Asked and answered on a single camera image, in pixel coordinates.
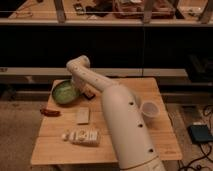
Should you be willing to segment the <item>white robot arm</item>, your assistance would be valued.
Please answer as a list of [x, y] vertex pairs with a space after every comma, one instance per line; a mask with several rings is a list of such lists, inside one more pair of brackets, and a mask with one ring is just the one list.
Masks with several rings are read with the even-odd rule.
[[166, 171], [140, 112], [140, 98], [125, 85], [90, 70], [82, 55], [66, 64], [80, 90], [101, 92], [101, 107], [120, 171]]

